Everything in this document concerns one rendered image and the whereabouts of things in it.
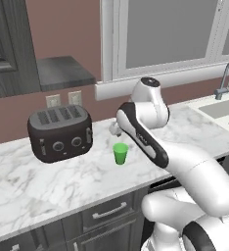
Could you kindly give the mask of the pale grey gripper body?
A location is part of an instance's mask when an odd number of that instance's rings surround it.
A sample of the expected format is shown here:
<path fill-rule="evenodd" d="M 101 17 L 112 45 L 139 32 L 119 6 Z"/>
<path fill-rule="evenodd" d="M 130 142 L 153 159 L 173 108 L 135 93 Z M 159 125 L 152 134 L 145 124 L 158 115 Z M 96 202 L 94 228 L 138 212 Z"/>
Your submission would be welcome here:
<path fill-rule="evenodd" d="M 111 135 L 120 137 L 122 135 L 122 129 L 119 127 L 117 121 L 113 121 L 109 127 Z"/>

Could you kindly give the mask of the white wall outlet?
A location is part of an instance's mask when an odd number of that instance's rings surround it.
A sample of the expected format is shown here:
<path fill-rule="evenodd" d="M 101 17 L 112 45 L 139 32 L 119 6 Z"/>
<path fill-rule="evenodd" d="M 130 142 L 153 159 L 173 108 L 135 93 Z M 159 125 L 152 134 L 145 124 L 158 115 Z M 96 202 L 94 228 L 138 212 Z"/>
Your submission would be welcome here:
<path fill-rule="evenodd" d="M 59 94 L 49 95 L 46 97 L 46 104 L 48 108 L 57 107 L 61 105 L 61 96 Z"/>
<path fill-rule="evenodd" d="M 69 103 L 71 105 L 82 105 L 81 91 L 74 91 L 68 93 Z"/>

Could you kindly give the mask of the dark grey shelf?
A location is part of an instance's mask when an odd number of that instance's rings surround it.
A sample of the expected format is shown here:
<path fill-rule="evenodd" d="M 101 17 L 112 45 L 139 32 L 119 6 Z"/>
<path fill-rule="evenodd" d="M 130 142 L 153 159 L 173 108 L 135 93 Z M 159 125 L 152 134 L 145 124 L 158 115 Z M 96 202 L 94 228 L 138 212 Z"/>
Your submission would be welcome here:
<path fill-rule="evenodd" d="M 42 91 L 91 85 L 96 78 L 72 56 L 38 59 L 36 61 Z"/>

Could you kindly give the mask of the white framed window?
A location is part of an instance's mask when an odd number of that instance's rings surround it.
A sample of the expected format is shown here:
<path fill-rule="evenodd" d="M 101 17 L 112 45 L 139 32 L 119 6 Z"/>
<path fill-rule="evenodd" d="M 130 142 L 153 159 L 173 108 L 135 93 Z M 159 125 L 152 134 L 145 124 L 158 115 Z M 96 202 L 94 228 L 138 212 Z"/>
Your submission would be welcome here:
<path fill-rule="evenodd" d="M 100 100 L 128 95 L 142 76 L 171 87 L 223 76 L 229 0 L 100 0 Z"/>

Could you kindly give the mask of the dark grey drawer front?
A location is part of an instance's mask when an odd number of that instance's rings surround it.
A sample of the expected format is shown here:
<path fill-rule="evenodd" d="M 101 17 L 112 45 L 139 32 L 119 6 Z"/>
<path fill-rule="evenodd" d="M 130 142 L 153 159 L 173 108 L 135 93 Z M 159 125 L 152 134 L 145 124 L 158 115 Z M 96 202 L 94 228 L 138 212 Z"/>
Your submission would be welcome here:
<path fill-rule="evenodd" d="M 15 244 L 20 245 L 20 251 L 44 251 L 34 230 L 0 242 L 0 251 L 10 251 Z"/>
<path fill-rule="evenodd" d="M 112 221 L 118 217 L 123 216 L 124 214 L 133 212 L 134 211 L 133 199 L 134 199 L 134 193 L 128 193 L 128 194 L 116 197 L 115 199 L 112 199 L 110 201 L 104 202 L 102 204 L 99 204 L 97 206 L 94 206 L 94 207 L 91 207 L 90 209 L 85 210 L 82 213 L 83 231 L 87 232 L 88 230 L 92 228 L 101 226 L 107 223 L 108 221 Z M 94 213 L 102 214 L 102 213 L 108 212 L 109 210 L 119 207 L 121 202 L 127 203 L 126 208 L 120 210 L 117 213 L 104 217 L 102 219 L 94 220 L 92 218 L 92 215 Z"/>

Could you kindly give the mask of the green cup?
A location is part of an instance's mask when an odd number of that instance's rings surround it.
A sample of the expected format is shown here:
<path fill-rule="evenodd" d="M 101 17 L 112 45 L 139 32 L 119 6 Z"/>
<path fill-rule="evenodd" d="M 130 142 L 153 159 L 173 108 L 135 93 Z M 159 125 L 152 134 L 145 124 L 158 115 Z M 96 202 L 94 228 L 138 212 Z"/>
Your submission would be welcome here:
<path fill-rule="evenodd" d="M 128 145 L 125 143 L 116 143 L 113 146 L 114 159 L 118 165 L 123 165 L 126 160 L 126 155 L 128 152 Z"/>

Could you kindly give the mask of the dark grey cupboard door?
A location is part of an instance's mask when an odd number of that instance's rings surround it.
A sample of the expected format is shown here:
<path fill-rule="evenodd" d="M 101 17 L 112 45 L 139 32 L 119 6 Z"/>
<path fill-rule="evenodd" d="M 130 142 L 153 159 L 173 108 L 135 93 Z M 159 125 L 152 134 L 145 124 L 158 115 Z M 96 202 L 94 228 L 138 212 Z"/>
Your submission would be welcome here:
<path fill-rule="evenodd" d="M 101 226 L 67 242 L 67 250 L 74 251 L 77 242 L 79 251 L 131 251 L 130 237 L 136 220 L 125 217 Z"/>

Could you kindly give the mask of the dark grey wall cupboard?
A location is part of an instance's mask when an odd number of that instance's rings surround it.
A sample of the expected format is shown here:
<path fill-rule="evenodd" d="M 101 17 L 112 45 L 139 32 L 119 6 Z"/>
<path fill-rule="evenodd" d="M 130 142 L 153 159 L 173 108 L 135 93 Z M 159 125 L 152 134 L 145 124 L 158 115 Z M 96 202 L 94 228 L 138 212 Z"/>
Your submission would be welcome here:
<path fill-rule="evenodd" d="M 25 0 L 0 0 L 0 98 L 40 90 Z"/>

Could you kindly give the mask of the black four-slot toaster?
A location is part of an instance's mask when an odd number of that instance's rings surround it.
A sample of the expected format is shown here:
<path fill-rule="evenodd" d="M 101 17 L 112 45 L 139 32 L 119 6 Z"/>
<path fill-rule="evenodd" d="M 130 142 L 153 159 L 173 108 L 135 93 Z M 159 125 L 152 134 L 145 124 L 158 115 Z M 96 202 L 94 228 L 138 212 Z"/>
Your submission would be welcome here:
<path fill-rule="evenodd" d="M 55 163 L 87 153 L 93 145 L 92 119 L 79 105 L 43 109 L 27 120 L 33 154 Z"/>

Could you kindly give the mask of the grey metal tap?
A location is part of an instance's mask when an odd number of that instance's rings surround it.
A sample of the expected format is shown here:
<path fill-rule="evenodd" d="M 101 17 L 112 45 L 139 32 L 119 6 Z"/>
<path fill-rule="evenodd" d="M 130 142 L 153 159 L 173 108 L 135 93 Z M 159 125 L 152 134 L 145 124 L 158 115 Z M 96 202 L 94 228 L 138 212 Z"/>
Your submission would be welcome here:
<path fill-rule="evenodd" d="M 222 98 L 222 95 L 229 92 L 229 84 L 225 86 L 225 80 L 229 72 L 229 63 L 226 65 L 226 68 L 224 70 L 222 80 L 220 82 L 220 86 L 214 90 L 214 95 L 216 100 L 220 100 Z"/>

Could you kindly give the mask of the white sink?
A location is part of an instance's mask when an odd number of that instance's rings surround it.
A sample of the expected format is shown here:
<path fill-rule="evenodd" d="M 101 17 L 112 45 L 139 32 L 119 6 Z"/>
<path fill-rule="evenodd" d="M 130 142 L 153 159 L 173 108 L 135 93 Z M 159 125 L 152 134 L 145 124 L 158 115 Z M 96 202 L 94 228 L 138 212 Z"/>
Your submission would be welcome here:
<path fill-rule="evenodd" d="M 220 100 L 213 95 L 188 102 L 188 106 L 229 132 L 229 93 Z"/>

